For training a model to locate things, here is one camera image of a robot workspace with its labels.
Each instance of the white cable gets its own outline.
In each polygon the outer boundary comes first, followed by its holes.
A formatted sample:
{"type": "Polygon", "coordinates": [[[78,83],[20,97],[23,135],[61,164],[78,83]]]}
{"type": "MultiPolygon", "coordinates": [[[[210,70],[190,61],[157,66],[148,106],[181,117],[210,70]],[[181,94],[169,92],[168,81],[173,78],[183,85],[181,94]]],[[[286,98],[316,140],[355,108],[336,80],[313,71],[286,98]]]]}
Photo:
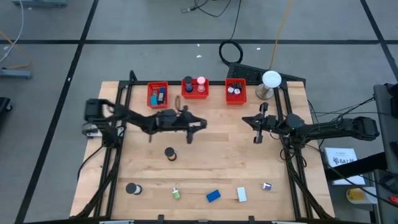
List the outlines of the white cable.
{"type": "Polygon", "coordinates": [[[22,30],[24,29],[24,6],[22,5],[22,1],[19,0],[19,4],[21,5],[21,17],[22,17],[22,22],[21,22],[21,29],[19,30],[19,34],[17,39],[14,41],[14,43],[11,45],[11,47],[8,49],[7,53],[4,54],[3,58],[0,60],[0,63],[6,59],[6,57],[8,57],[8,55],[10,54],[11,50],[14,48],[14,45],[17,43],[17,41],[19,40],[19,38],[21,37],[22,34],[22,30]]]}

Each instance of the yellow cable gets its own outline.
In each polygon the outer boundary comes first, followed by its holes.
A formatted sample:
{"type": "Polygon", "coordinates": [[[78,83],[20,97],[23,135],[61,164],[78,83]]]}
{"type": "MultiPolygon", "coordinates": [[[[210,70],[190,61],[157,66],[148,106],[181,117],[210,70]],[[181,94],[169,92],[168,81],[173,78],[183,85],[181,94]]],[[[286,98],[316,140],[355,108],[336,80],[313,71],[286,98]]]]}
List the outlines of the yellow cable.
{"type": "Polygon", "coordinates": [[[293,0],[290,0],[289,1],[289,5],[287,6],[287,10],[285,12],[284,19],[282,20],[282,23],[281,23],[281,25],[279,27],[279,32],[278,32],[278,36],[276,37],[276,40],[275,40],[274,51],[272,53],[272,59],[271,59],[271,64],[269,65],[269,70],[272,69],[272,65],[274,64],[274,58],[275,58],[275,54],[276,54],[276,49],[278,48],[278,40],[279,40],[280,34],[282,33],[282,28],[285,25],[285,22],[286,22],[286,19],[287,19],[287,15],[289,15],[289,11],[292,8],[292,4],[293,4],[293,0]]]}
{"type": "MultiPolygon", "coordinates": [[[[5,33],[3,33],[1,30],[0,30],[0,35],[2,35],[10,44],[14,44],[14,43],[10,40],[10,38],[8,38],[8,36],[7,36],[5,33]]],[[[23,55],[23,56],[29,61],[29,63],[26,64],[26,65],[16,65],[16,66],[12,66],[12,67],[9,67],[9,68],[7,68],[7,69],[26,68],[26,67],[31,66],[31,65],[32,65],[32,60],[30,59],[30,57],[28,56],[28,54],[25,53],[22,49],[20,49],[17,45],[14,45],[14,48],[17,49],[18,52],[19,52],[21,55],[23,55]]]]}

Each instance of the wooden table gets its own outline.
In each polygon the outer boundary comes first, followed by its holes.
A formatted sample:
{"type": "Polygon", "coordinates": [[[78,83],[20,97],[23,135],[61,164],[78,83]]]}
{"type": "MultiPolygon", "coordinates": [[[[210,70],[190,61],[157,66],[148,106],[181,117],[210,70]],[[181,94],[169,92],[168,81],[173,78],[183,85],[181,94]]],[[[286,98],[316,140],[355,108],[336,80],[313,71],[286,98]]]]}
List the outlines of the wooden table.
{"type": "MultiPolygon", "coordinates": [[[[118,82],[103,82],[99,98],[114,101],[117,86],[118,82]]],[[[288,86],[293,112],[311,123],[303,83],[289,82],[288,86]]],[[[183,132],[158,133],[153,135],[152,143],[148,143],[148,135],[129,124],[112,219],[156,220],[163,214],[166,220],[247,220],[250,215],[256,220],[294,220],[286,164],[279,157],[280,141],[263,132],[263,143],[253,144],[256,132],[241,120],[242,116],[254,116],[259,111],[262,100],[254,90],[255,86],[247,86],[248,101],[242,106],[226,105],[224,86],[210,86],[210,95],[205,100],[182,98],[181,105],[188,105],[189,111],[208,122],[206,129],[194,134],[192,144],[187,144],[183,132]],[[166,147],[175,149],[176,161],[167,160],[166,147]],[[142,185],[140,195],[127,194],[125,187],[130,182],[142,185]],[[263,182],[271,183],[272,190],[263,190],[263,182]],[[173,187],[180,191],[178,200],[173,198],[173,187]],[[247,202],[238,202],[237,187],[245,187],[247,202]],[[221,198],[208,203],[206,194],[216,189],[221,198]]],[[[169,102],[172,102],[169,108],[174,107],[174,98],[180,93],[180,86],[169,85],[169,102]]],[[[156,110],[147,107],[146,95],[146,85],[133,86],[130,109],[143,115],[154,114],[156,110]]],[[[267,114],[277,114],[275,99],[267,102],[267,114]]],[[[85,158],[100,144],[100,139],[89,140],[85,158]]],[[[315,141],[310,144],[317,147],[315,141]]],[[[97,190],[104,152],[83,168],[71,215],[80,212],[97,190]]],[[[334,216],[319,152],[306,147],[303,156],[308,164],[305,174],[309,190],[326,212],[334,216]]],[[[301,214],[305,217],[298,187],[297,193],[301,214]]],[[[107,201],[106,192],[102,214],[107,201]]]]}

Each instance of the red container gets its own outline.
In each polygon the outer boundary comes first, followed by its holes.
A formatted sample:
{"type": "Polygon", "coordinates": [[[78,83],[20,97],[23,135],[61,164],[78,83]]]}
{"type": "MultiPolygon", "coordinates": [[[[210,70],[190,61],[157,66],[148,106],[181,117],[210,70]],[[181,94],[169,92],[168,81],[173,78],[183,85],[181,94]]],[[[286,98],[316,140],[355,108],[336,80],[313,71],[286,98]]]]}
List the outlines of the red container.
{"type": "Polygon", "coordinates": [[[207,96],[209,95],[209,79],[205,79],[205,91],[204,92],[199,92],[198,91],[198,80],[196,78],[192,79],[192,92],[188,93],[185,91],[185,80],[182,80],[181,84],[181,95],[185,99],[206,99],[207,96]]]}
{"type": "Polygon", "coordinates": [[[246,102],[246,80],[244,78],[227,78],[225,80],[225,95],[226,104],[228,105],[242,105],[246,102]],[[229,94],[228,87],[232,84],[242,84],[241,94],[229,94]]]}
{"type": "Polygon", "coordinates": [[[149,106],[150,108],[154,109],[154,108],[166,108],[167,107],[167,103],[168,103],[168,88],[167,88],[167,82],[150,82],[148,83],[148,94],[147,94],[147,106],[149,106]],[[164,96],[164,103],[161,105],[151,105],[150,104],[150,97],[152,96],[152,91],[156,90],[157,91],[157,95],[159,95],[159,89],[160,88],[166,88],[166,93],[164,96]]]}

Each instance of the pink cap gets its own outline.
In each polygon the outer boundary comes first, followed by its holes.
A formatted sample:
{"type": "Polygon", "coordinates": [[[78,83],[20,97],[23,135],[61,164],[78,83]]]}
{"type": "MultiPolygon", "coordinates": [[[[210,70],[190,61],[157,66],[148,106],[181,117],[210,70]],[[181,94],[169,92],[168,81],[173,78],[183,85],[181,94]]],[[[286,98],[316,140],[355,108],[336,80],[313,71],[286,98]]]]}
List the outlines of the pink cap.
{"type": "Polygon", "coordinates": [[[198,81],[198,84],[202,85],[202,84],[205,84],[206,79],[205,79],[205,77],[198,77],[197,81],[198,81]]]}

